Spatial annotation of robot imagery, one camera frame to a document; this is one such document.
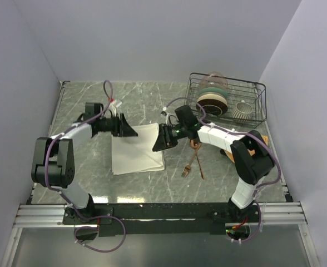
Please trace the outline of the white cloth napkin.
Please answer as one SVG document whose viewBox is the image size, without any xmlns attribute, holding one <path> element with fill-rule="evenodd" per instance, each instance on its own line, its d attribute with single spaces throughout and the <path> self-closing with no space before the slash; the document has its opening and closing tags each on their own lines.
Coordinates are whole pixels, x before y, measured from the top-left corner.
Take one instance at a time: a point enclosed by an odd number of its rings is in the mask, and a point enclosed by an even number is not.
<svg viewBox="0 0 327 267">
<path fill-rule="evenodd" d="M 136 137 L 113 137 L 111 139 L 112 171 L 114 175 L 137 172 L 162 171 L 164 155 L 152 150 L 158 137 L 158 124 L 134 126 Z"/>
</svg>

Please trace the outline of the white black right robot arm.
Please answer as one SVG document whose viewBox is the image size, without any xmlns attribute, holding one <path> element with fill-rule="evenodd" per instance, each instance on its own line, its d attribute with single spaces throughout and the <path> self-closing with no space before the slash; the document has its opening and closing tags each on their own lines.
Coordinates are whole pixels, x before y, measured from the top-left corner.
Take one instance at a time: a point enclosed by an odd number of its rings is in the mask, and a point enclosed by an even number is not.
<svg viewBox="0 0 327 267">
<path fill-rule="evenodd" d="M 158 137 L 153 145 L 154 152 L 177 146 L 178 140 L 188 138 L 202 144 L 218 147 L 232 154 L 239 180 L 228 202 L 227 214 L 233 221 L 247 217 L 250 206 L 260 187 L 269 183 L 260 180 L 280 165 L 258 131 L 236 132 L 222 128 L 203 119 L 197 119 L 188 105 L 175 110 L 178 123 L 159 125 Z"/>
</svg>

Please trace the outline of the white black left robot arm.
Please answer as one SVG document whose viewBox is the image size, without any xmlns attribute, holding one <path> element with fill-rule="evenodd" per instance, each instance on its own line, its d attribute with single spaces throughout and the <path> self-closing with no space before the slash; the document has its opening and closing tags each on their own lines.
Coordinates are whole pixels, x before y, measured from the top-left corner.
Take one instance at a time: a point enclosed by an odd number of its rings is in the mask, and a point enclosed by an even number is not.
<svg viewBox="0 0 327 267">
<path fill-rule="evenodd" d="M 60 195 L 67 203 L 68 213 L 82 223 L 91 223 L 96 218 L 92 196 L 74 182 L 74 148 L 90 140 L 100 132 L 109 132 L 113 137 L 137 137 L 138 133 L 127 123 L 124 114 L 110 117 L 104 114 L 112 104 L 88 102 L 84 113 L 71 127 L 51 137 L 39 137 L 35 142 L 31 178 L 33 182 Z"/>
</svg>

